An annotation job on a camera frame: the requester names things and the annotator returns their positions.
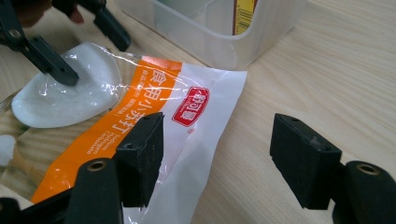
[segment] food package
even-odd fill
[[[49,103],[42,105],[43,110],[51,106],[61,108],[63,102],[56,101],[54,97],[76,97],[85,94],[84,88],[73,91],[55,86],[49,91],[46,88],[56,83],[44,75],[39,84],[29,87],[32,93],[17,94],[15,98],[18,100],[8,111],[0,114],[0,134],[15,137],[13,150],[19,159],[11,158],[8,165],[0,170],[0,185],[32,203],[48,199],[73,187],[82,163],[96,158],[111,158],[117,145],[140,118],[161,111],[164,115],[164,153],[160,174],[148,207],[123,208],[124,223],[189,223],[205,188],[219,138],[244,87],[247,72],[110,52],[92,43],[83,43],[63,57],[69,59],[66,62],[72,67],[78,64],[85,69],[82,72],[87,73],[91,73],[98,62],[78,56],[83,55],[79,52],[81,48],[94,49],[96,54],[103,54],[117,65],[117,69],[110,71],[118,73],[120,83],[109,85],[96,80],[99,85],[95,84],[98,91],[106,91],[115,96],[109,98],[116,100],[111,106],[90,111],[85,119],[65,119],[56,125],[48,122],[48,127],[32,127],[28,121],[14,116],[20,106],[26,110],[21,103],[29,101],[25,97],[37,93],[36,100]],[[84,101],[76,99],[74,104],[86,104],[86,109],[92,110],[90,105],[97,103],[96,99],[89,97]],[[52,108],[55,112],[47,111],[46,118],[56,120],[52,116],[78,116],[85,112],[77,111],[72,106],[73,102],[65,104],[71,105],[58,111],[57,107]],[[43,119],[37,116],[39,109],[32,109],[33,114],[29,116]]]

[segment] light wood surface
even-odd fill
[[[107,4],[128,29],[128,51],[199,63]],[[248,68],[247,82],[220,138],[191,223],[332,223],[302,209],[269,155],[275,113],[298,118],[343,150],[396,177],[396,1],[310,0],[298,24]],[[27,35],[64,52],[82,41],[114,47],[84,12],[84,25],[52,9]],[[0,47],[0,101],[36,69]]]

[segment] plastic bag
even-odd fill
[[[58,132],[66,139],[63,139],[66,144],[67,138],[71,143],[48,167],[32,202],[38,203],[72,187],[82,163],[95,158],[111,158],[118,143],[138,119],[161,111],[164,114],[164,156],[157,184],[147,208],[123,209],[124,222],[189,223],[208,179],[216,145],[244,87],[247,72],[110,53],[95,47],[117,62],[122,82],[112,89],[120,100],[109,112],[92,118],[94,121],[87,119],[67,127],[27,131],[43,132],[44,135],[39,136],[42,142],[38,143],[41,147],[46,145],[43,138],[50,132]],[[76,132],[81,124],[92,126],[84,128],[83,133],[81,129]],[[45,148],[56,143],[51,140]]]

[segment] orange label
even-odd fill
[[[136,122],[159,112],[172,93],[181,63],[144,58],[120,104],[79,136],[49,167],[31,201],[39,203],[74,186],[78,168],[96,158],[112,158]]]

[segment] metal screw hole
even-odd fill
[[[358,164],[357,167],[360,171],[364,172],[367,175],[379,175],[379,171],[371,165]]]
[[[91,172],[96,172],[103,170],[106,167],[105,161],[94,161],[88,166],[88,170]]]

